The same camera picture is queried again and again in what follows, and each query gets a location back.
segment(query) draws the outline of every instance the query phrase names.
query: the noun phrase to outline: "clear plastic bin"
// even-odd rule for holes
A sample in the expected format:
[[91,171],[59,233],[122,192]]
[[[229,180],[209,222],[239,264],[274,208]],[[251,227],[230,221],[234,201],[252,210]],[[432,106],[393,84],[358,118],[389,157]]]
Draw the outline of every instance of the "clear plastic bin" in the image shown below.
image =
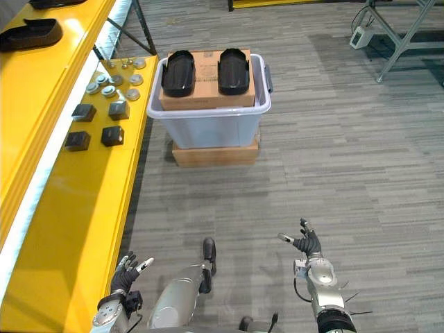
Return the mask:
[[250,55],[255,80],[255,106],[181,111],[164,111],[160,104],[162,65],[167,60],[164,58],[159,61],[146,112],[148,116],[160,119],[178,147],[186,149],[251,145],[261,115],[271,109],[270,92],[273,88],[264,59],[257,54]]

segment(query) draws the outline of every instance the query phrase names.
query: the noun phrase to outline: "black plastic tray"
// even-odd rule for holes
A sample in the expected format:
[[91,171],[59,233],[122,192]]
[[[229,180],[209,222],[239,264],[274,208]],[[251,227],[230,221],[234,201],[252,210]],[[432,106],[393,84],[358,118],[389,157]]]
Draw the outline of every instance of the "black plastic tray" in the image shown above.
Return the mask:
[[47,9],[77,5],[85,1],[86,0],[30,0],[29,3],[34,9]]
[[250,63],[239,49],[226,49],[217,63],[219,91],[224,95],[240,95],[250,87]]
[[25,26],[0,34],[1,52],[53,45],[63,36],[62,27],[56,19],[24,19],[24,22]]
[[168,57],[168,62],[162,70],[162,87],[167,96],[184,97],[193,92],[196,68],[190,52],[174,52]]

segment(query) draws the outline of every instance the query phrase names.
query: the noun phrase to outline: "cardboard box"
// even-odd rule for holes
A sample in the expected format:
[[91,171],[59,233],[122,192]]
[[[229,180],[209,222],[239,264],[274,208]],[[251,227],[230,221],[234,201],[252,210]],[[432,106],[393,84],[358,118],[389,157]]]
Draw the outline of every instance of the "cardboard box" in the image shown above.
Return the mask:
[[[250,61],[250,50],[242,50]],[[227,96],[219,93],[217,62],[223,51],[192,51],[196,67],[194,91],[186,97],[170,97],[160,92],[159,100],[165,111],[200,110],[225,107],[246,107],[255,104],[255,81],[250,61],[250,87],[242,95]]]
[[174,159],[179,167],[220,167],[224,165],[251,165],[259,155],[258,140],[247,147],[180,149],[173,144]]

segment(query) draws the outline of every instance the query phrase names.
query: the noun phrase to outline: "metal frame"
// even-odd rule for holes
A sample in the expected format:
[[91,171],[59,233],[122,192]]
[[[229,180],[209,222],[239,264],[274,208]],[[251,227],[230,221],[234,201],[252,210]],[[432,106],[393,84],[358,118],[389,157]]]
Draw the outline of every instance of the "metal frame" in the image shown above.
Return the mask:
[[381,24],[382,28],[387,32],[387,35],[395,43],[395,51],[393,52],[388,62],[384,65],[381,73],[376,78],[376,82],[381,83],[384,76],[390,71],[391,67],[395,64],[396,60],[400,55],[412,49],[439,49],[444,48],[444,42],[411,42],[411,38],[418,31],[422,21],[426,18],[429,11],[435,6],[436,0],[416,0],[418,5],[421,7],[421,11],[416,18],[415,22],[411,25],[410,29],[407,31],[406,35],[401,38],[384,20],[384,18],[376,11],[375,0],[367,0],[366,6],[362,9],[359,15],[357,26],[359,26],[366,13],[369,12],[378,22]]
[[[137,15],[137,18],[139,19],[140,26],[142,27],[142,30],[143,30],[143,32],[145,34],[146,41],[148,42],[148,46],[146,46],[144,43],[142,43],[140,40],[138,40],[132,33],[127,31],[123,26],[121,26],[118,23],[116,23],[116,21],[114,21],[113,19],[110,19],[108,17],[106,20],[108,22],[110,22],[115,28],[117,28],[119,30],[120,34],[117,36],[117,38],[120,38],[121,33],[123,33],[128,38],[130,38],[134,43],[136,43],[141,48],[143,48],[143,50],[145,50],[146,52],[148,52],[149,54],[151,54],[153,56],[156,56],[157,55],[157,50],[155,49],[153,39],[151,38],[151,34],[150,34],[149,29],[148,29],[148,25],[146,24],[146,20],[145,20],[144,14],[142,12],[142,8],[140,7],[139,0],[131,0],[130,10],[131,10],[132,7],[134,8],[134,10],[136,12],[136,15]],[[93,50],[94,50],[95,54],[97,55],[97,58],[99,58],[99,60],[102,60],[103,59],[103,55],[96,48],[95,45],[94,45]]]

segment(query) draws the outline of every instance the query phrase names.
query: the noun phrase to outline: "yellow table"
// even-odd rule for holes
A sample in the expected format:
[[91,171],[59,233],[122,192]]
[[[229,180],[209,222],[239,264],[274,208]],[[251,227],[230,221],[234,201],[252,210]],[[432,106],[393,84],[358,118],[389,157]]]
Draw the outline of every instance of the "yellow table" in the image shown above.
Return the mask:
[[292,3],[324,2],[324,0],[228,0],[228,8],[251,8],[260,6],[288,5]]
[[63,29],[55,45],[0,53],[0,250],[49,135],[115,0],[48,10],[26,4],[6,29],[23,19],[55,18]]
[[[62,148],[20,251],[0,309],[0,332],[88,332],[98,301],[109,292],[146,123],[146,104],[158,62],[146,58],[140,70],[120,62],[128,78],[141,74],[141,97],[129,101],[130,118],[113,121],[100,92],[82,103],[97,111],[92,122],[73,122],[69,132],[91,136],[86,151]],[[120,125],[121,146],[105,147],[102,128]]]

